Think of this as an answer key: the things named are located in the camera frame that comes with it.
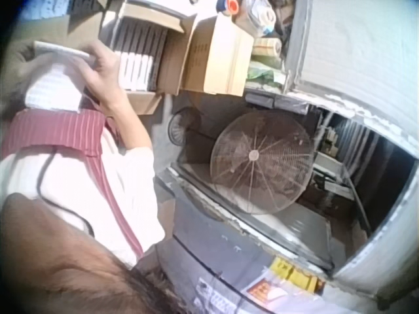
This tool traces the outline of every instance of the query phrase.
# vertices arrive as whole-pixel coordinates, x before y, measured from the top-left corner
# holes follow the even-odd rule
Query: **cardboard box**
[[[163,93],[171,95],[179,93],[196,16],[180,19],[148,7],[125,3],[118,19],[121,20],[124,17],[146,20],[168,29],[158,70],[157,91],[133,92],[127,90],[128,98],[137,114],[153,114]],[[111,48],[114,47],[117,40],[119,24],[115,23]]]
[[[253,41],[222,14],[200,21],[192,36],[182,88],[243,96]]]

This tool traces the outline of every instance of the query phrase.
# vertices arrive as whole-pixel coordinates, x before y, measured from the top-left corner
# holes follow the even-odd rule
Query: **fan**
[[[218,193],[246,213],[278,212],[291,205],[310,180],[314,148],[292,117],[247,113],[218,137],[211,179]]]
[[[183,146],[187,140],[189,131],[197,130],[201,125],[201,116],[198,109],[185,107],[172,116],[168,126],[170,141],[177,146]]]

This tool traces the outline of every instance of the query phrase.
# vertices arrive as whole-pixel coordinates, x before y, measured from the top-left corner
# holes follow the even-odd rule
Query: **metal fan cage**
[[[211,155],[218,193],[250,214],[275,213],[304,192],[312,173],[314,148],[291,116],[248,113],[218,137]]]

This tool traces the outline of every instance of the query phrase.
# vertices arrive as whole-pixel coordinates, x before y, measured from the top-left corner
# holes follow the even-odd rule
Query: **hand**
[[[86,81],[90,92],[100,101],[105,113],[114,114],[130,107],[126,92],[119,86],[119,57],[101,41],[97,40],[83,48],[96,57],[96,66],[92,69],[83,59],[73,58]]]
[[[57,55],[42,54],[35,58],[33,40],[12,41],[7,47],[0,76],[0,116],[11,121],[25,108],[25,95],[36,72],[54,63]]]
[[[47,53],[35,58],[33,40],[14,41],[9,44],[1,72],[2,95],[9,96],[19,90],[23,94],[31,75],[38,69],[51,64],[56,54]]]

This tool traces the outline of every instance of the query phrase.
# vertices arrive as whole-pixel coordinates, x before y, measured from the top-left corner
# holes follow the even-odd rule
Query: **red striped fabric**
[[[105,123],[105,115],[93,110],[82,109],[80,113],[72,113],[26,109],[14,117],[1,147],[1,157],[3,159],[23,148],[39,145],[81,151],[86,156],[87,168],[108,201],[125,239],[140,258],[143,249],[119,208],[101,160],[100,139]]]

